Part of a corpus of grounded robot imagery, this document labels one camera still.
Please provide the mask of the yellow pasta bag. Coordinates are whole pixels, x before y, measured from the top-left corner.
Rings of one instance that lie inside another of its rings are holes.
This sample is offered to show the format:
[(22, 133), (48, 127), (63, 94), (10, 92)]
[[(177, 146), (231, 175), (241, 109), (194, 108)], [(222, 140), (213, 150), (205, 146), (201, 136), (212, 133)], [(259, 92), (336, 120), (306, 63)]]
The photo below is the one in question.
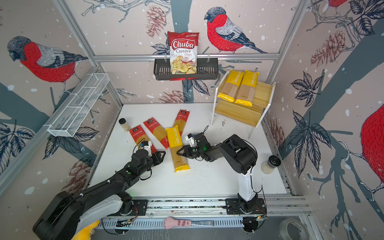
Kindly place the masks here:
[(244, 72), (231, 70), (222, 90), (218, 94), (218, 98), (233, 103), (235, 101), (237, 91), (240, 87)]
[(178, 171), (189, 170), (190, 167), (188, 165), (187, 158), (179, 156), (177, 154), (177, 152), (183, 147), (179, 127), (175, 126), (173, 128), (167, 128), (166, 132), (175, 168), (175, 173)]
[(242, 82), (240, 84), (235, 104), (247, 107), (253, 106), (256, 85), (260, 73), (245, 71)]

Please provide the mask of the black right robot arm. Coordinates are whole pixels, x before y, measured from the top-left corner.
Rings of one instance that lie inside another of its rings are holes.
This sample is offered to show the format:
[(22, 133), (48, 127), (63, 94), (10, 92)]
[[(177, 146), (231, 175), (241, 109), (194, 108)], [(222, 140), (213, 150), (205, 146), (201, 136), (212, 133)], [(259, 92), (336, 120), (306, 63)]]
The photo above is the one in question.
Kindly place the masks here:
[(258, 193), (253, 188), (252, 170), (258, 159), (257, 151), (236, 134), (214, 146), (208, 142), (204, 133), (188, 134), (187, 139), (189, 144), (182, 146), (177, 155), (187, 159), (201, 158), (210, 163), (225, 158), (238, 174), (239, 180), (238, 205), (230, 209), (244, 214), (255, 210)]

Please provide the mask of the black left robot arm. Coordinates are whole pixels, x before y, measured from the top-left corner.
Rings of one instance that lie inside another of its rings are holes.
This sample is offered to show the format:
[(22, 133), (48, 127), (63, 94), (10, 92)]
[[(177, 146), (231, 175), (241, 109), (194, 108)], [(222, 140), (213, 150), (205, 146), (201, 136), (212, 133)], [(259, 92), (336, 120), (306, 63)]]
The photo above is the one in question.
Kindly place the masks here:
[(164, 151), (149, 154), (139, 149), (132, 160), (109, 179), (75, 193), (57, 194), (33, 226), (40, 240), (70, 240), (90, 224), (118, 212), (127, 215), (133, 209), (132, 197), (126, 192), (141, 175), (160, 165)]

